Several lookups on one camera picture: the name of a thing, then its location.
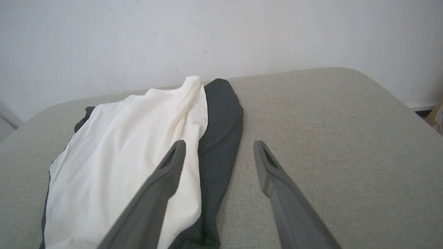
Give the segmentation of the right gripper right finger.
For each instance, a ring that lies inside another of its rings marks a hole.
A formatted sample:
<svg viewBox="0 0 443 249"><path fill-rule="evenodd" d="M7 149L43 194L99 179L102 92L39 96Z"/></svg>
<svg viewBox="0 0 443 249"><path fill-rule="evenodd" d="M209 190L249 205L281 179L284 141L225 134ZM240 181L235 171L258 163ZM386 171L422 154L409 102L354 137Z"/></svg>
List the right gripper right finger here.
<svg viewBox="0 0 443 249"><path fill-rule="evenodd" d="M261 140L253 145L261 191L269 199L283 249L339 249L320 216Z"/></svg>

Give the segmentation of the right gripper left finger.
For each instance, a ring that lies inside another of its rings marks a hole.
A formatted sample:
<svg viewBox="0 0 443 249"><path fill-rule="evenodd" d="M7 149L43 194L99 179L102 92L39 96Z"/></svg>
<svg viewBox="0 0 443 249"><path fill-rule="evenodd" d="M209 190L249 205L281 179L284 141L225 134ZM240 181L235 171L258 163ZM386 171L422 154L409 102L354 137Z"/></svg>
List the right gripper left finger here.
<svg viewBox="0 0 443 249"><path fill-rule="evenodd" d="M178 140L98 245L100 249L156 249L168 200L176 193L186 143Z"/></svg>

